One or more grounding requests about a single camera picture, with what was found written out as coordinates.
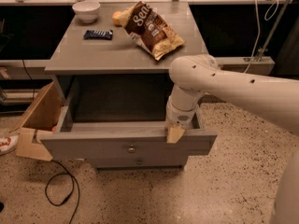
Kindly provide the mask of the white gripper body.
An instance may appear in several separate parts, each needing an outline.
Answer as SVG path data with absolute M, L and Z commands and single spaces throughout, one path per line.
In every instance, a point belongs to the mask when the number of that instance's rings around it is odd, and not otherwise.
M 202 91 L 187 90 L 175 85 L 166 104 L 166 127 L 188 128 L 203 95 Z

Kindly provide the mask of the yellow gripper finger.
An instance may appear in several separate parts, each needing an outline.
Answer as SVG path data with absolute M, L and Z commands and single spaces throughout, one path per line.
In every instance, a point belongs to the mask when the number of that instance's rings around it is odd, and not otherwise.
M 177 143 L 185 133 L 185 130 L 179 126 L 171 126 L 167 129 L 166 142 L 168 144 Z

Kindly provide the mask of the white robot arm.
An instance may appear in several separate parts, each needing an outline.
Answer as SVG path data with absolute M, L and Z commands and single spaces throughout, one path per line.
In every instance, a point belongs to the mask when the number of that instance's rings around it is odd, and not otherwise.
M 169 143 L 183 136 L 205 93 L 299 134 L 298 80 L 224 71 L 207 54 L 176 58 L 170 64 L 169 76 L 174 83 L 166 105 Z

